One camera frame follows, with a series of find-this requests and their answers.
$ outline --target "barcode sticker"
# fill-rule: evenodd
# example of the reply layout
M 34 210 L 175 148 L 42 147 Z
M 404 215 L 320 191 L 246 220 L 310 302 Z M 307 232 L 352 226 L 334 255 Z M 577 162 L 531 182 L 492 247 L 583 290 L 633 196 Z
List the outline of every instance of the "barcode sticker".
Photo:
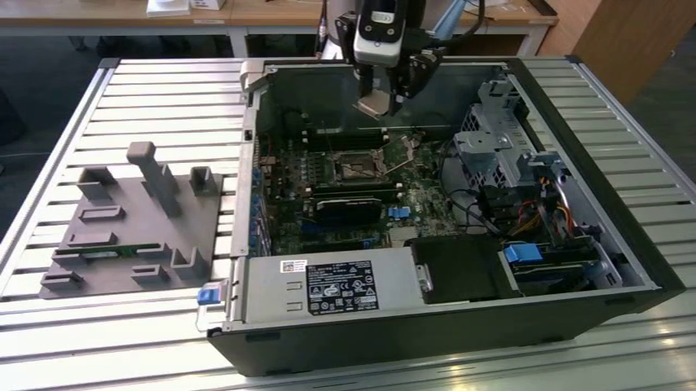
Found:
M 281 273 L 295 273 L 298 271 L 305 272 L 306 269 L 306 259 L 291 259 L 287 261 L 281 261 Z

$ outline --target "power supply label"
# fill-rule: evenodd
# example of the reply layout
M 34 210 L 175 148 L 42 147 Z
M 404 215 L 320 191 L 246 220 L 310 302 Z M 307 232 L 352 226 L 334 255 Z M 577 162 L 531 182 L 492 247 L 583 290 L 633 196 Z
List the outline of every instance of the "power supply label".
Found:
M 378 310 L 372 261 L 307 265 L 307 303 L 312 315 Z

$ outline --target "desk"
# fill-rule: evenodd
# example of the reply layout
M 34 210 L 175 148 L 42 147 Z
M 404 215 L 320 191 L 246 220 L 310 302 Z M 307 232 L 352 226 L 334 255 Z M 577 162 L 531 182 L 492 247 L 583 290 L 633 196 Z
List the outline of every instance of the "desk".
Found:
M 149 18 L 147 0 L 0 0 L 0 36 L 229 35 L 233 2 Z
M 433 9 L 432 15 L 441 15 L 448 2 L 441 2 L 441 10 Z M 230 15 L 231 44 L 235 56 L 246 57 L 246 37 L 251 34 L 316 34 L 320 22 L 321 0 L 234 0 Z M 547 31 L 559 22 L 555 15 L 543 15 L 528 0 L 512 0 L 508 6 L 487 9 L 487 23 L 477 34 L 523 35 L 519 55 L 535 55 Z M 462 33 L 476 23 L 473 14 L 462 14 L 456 33 Z M 425 20 L 430 29 L 437 20 Z
M 219 11 L 191 10 L 191 15 L 162 18 L 149 18 L 146 7 L 147 0 L 0 0 L 0 35 L 227 35 L 235 56 L 247 57 L 250 34 L 316 34 L 321 1 L 227 0 Z M 491 19 L 478 34 L 523 35 L 520 55 L 536 54 L 548 28 L 559 22 L 528 0 L 489 7 L 487 14 Z M 474 15 L 464 14 L 458 33 L 474 21 Z M 428 27 L 436 21 L 425 23 Z

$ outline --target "green circuit board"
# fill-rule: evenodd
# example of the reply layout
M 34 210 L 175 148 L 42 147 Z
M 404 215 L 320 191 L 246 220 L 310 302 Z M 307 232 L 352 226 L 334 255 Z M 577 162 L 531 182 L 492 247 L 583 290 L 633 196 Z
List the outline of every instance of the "green circuit board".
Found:
M 397 232 L 420 237 L 460 231 L 434 164 L 442 141 L 422 141 L 413 131 L 389 132 L 389 140 L 380 149 L 341 152 L 307 152 L 290 142 L 269 159 L 263 172 L 275 255 L 397 247 L 404 245 L 404 238 L 393 238 Z M 378 221 L 330 229 L 318 224 L 309 187 L 384 182 L 400 184 L 400 197 L 384 202 Z M 408 209 L 408 217 L 390 217 L 393 208 Z

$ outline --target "slotted aluminum platform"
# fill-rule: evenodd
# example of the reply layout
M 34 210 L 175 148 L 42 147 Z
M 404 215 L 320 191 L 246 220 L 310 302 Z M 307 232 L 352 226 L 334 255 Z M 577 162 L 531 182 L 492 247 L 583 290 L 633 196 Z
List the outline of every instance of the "slotted aluminum platform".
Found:
M 131 141 L 153 141 L 158 161 L 169 162 L 175 174 L 210 165 L 226 176 L 214 278 L 229 275 L 242 62 L 123 60 L 116 69 L 100 69 L 95 75 L 0 246 L 0 389 L 694 387 L 694 184 L 583 65 L 564 59 L 525 63 L 674 265 L 688 287 L 684 294 L 644 314 L 613 319 L 569 342 L 254 379 L 235 373 L 205 341 L 197 328 L 195 289 L 40 300 L 39 281 L 80 198 L 74 185 L 80 168 L 108 165 L 116 177 L 136 177 L 138 168 L 126 165 Z M 543 126 L 536 122 L 533 126 L 553 149 Z M 213 312 L 205 319 L 215 323 L 222 316 Z

